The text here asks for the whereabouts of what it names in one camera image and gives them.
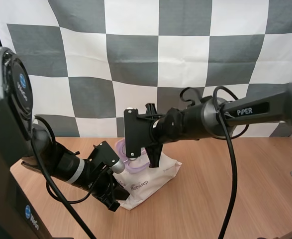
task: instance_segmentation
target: purple object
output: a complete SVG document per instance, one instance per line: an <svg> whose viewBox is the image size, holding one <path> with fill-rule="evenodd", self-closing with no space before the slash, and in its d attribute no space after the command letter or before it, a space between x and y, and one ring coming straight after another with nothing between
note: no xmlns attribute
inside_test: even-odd
<svg viewBox="0 0 292 239"><path fill-rule="evenodd" d="M120 141L116 142L115 148L116 148L116 151L118 153L118 156L119 156L120 160L125 164L125 169L127 170L128 173L131 173L131 174L139 173L142 170L144 170L147 167L149 167L150 162L147 162L146 164L144 164L144 165L142 165L140 167L136 167L136 168L133 168L133 167L129 166L129 164L132 162L132 160L129 159L124 153L125 139L121 139ZM141 155L144 155L144 154L146 154L146 150L145 149L143 149L141 151Z"/></svg>

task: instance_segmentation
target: white paper bag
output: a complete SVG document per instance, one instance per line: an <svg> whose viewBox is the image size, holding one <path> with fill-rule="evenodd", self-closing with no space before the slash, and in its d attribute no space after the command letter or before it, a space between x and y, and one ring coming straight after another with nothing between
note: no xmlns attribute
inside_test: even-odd
<svg viewBox="0 0 292 239"><path fill-rule="evenodd" d="M132 167L138 167L149 162L147 155L141 155L135 161L130 163ZM173 179L181 163L161 154L159 168L146 168L143 171L130 174L124 170L114 177L121 186L123 186L130 196L125 201L119 201L120 205L125 209L131 210L144 202L158 189L164 186L170 179Z"/></svg>

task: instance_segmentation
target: black cable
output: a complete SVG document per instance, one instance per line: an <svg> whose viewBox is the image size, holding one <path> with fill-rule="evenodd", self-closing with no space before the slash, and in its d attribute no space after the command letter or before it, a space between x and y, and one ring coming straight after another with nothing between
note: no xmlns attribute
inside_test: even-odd
<svg viewBox="0 0 292 239"><path fill-rule="evenodd" d="M214 108L215 109L218 109L220 106L218 105L218 102L217 102L217 96L216 96L216 93L219 91L219 90L224 90L226 93L228 93L230 96L232 96L232 98L234 100L238 100L239 98L237 98L237 96L232 92L230 91L228 88L224 87L224 86L217 86L214 91L213 91L213 95L212 95L212 100L213 100L213 105L214 105ZM239 133L237 134L236 136L232 136L231 139L235 139L235 138L238 138L240 136L242 136L249 128L249 124L245 125L244 129ZM216 139L220 139L220 140L226 140L226 138L223 138L223 137L214 137Z"/></svg>
<svg viewBox="0 0 292 239"><path fill-rule="evenodd" d="M226 139L227 146L229 149L229 154L230 154L230 159L231 159L231 167L232 167L232 189L231 189L230 202L229 202L229 206L227 208L227 211L226 211L226 214L224 217L224 221L222 224L222 228L221 228L219 237L218 237L218 239L222 239L222 238L224 238L225 231L226 231L226 228L229 224L229 221L230 221L230 218L232 215L232 211L233 211L233 207L234 207L234 203L235 203L236 192L237 192L237 167L236 167L236 159L235 159L235 153L234 153L234 149L233 149L233 145L232 145L232 140L231 140L229 132L227 131L227 127L226 127L225 122L224 122L224 115L222 113L222 108L224 105L219 106L218 102L217 102L218 90L226 91L234 99L237 99L237 97L235 96L235 94L233 92L231 92L228 88L225 88L225 87L216 87L213 91L213 97L212 97L215 110L218 113L219 122L221 123L222 129L224 131L225 139Z"/></svg>
<svg viewBox="0 0 292 239"><path fill-rule="evenodd" d="M48 125L48 130L52 131L52 128L49 126L49 124L47 123L46 120L44 120L42 117L36 116L35 117L38 120L43 120L44 125L47 124ZM61 193L61 191L58 189L58 187L56 186L56 184L54 183L54 181L52 180L49 172L47 171L45 164L35 146L35 142L34 139L31 138L31 146L32 149L34 151L34 156L37 160L38 166L44 176L44 178L46 179L47 183L49 184L49 186L53 189L54 193L57 195L57 197L61 200L61 202L64 204L64 206L66 207L66 209L70 212L70 214L73 216L73 218L76 220L76 222L82 227L82 229L85 231L85 233L92 239L96 239L96 237L94 236L94 234L91 232L91 230L87 227L87 225L84 223L84 221L82 220L82 218L78 215L78 213L75 211L75 209L71 206L71 204L66 200L66 198L64 197L64 195Z"/></svg>
<svg viewBox="0 0 292 239"><path fill-rule="evenodd" d="M45 125L45 127L47 128L47 130L49 131L50 136L51 136L51 138L52 138L52 144L53 144L53 158L55 158L54 155L55 155L57 149L56 149L56 138L55 138L55 134L54 134L54 132L53 132L53 129L51 128L50 124L49 124L44 118L42 118L41 116L35 116L35 119L41 121L41 122ZM53 167L53 171L54 171L54 169L56 168L56 166L58 165L58 163L59 163L59 162L56 162L56 163L55 163L55 165L54 165L54 167ZM76 200L76 201L68 201L68 203L69 203L69 204L77 204L77 203L81 203L81 202L85 201L85 200L90 196L90 194L93 192L93 187L94 187L95 183L98 181L98 179L100 178L100 176L103 175L103 174L105 173L105 171L106 171L106 170L103 170L103 171L100 173L100 175L97 177L96 181L93 183L92 187L90 188L89 192L87 193L87 195L86 195L85 197L83 197L82 199ZM50 185L48 184L48 181L46 181L46 190L47 190L48 194L49 194L53 199L55 199L56 201L59 201L59 202L61 201L58 197L56 197L56 196L52 193L52 191L51 191L51 189L50 189Z"/></svg>
<svg viewBox="0 0 292 239"><path fill-rule="evenodd" d="M93 190L94 190L94 186L95 186L95 184L97 183L97 181L99 180L99 178L100 178L104 173L106 173L108 169L109 169L109 168L106 167L106 168L104 168L104 169L102 170L102 172L98 175L98 177L97 177L97 179L95 180L95 182L92 184L92 186L91 186L90 190L88 191L88 193L86 194L86 196L84 196L82 199L79 199L79 200L76 200L76 201L68 201L68 203L69 203L69 204L77 204L77 203L81 203L81 202L85 201L85 200L90 196L90 194L93 192ZM50 189L50 185L48 184L47 181L46 181L46 190L47 190L47 192L49 193L49 195L50 195L52 198L54 198L56 201L59 201L59 202L61 201L58 197L56 197L56 196L52 193L52 191L51 191L51 189Z"/></svg>
<svg viewBox="0 0 292 239"><path fill-rule="evenodd" d="M201 102L201 99L202 99L202 96L201 96L200 92L199 92L196 88L193 88L193 87L186 87L186 88L184 88L184 89L180 92L180 94L179 94L179 98L180 98L180 100L183 101L183 102L191 102L191 104L188 105L188 107L189 107L189 106L194 106L194 105L195 105L195 101L194 101L194 100L192 100L192 99L185 100L185 98L184 98L184 93L185 93L187 90L189 90L189 89L195 91L196 96L197 96L197 98L198 98L198 100L199 100L200 102Z"/></svg>

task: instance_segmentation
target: circular logo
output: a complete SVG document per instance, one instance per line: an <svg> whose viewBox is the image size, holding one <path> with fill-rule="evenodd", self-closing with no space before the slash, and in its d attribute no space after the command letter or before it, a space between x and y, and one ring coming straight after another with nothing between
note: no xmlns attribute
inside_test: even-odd
<svg viewBox="0 0 292 239"><path fill-rule="evenodd" d="M22 87L26 88L26 80L22 73L20 74L20 82L21 82Z"/></svg>
<svg viewBox="0 0 292 239"><path fill-rule="evenodd" d="M29 219L31 216L31 208L29 205L26 205L26 207L25 207L25 216L27 219Z"/></svg>

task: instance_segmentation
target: piper logo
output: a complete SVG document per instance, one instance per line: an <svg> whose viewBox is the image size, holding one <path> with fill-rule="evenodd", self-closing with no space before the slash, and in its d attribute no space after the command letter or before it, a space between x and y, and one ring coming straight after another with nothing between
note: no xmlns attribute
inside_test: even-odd
<svg viewBox="0 0 292 239"><path fill-rule="evenodd" d="M32 222L32 224L34 225L34 227L38 230L39 226L37 221L34 219L34 216L31 213L31 208L29 205L26 205L25 207L25 216L27 219L30 219L30 221Z"/></svg>
<svg viewBox="0 0 292 239"><path fill-rule="evenodd" d="M242 115L249 115L249 114L252 114L252 108L245 108L245 109L242 109L242 110L237 110L237 115L238 116L242 116Z"/></svg>

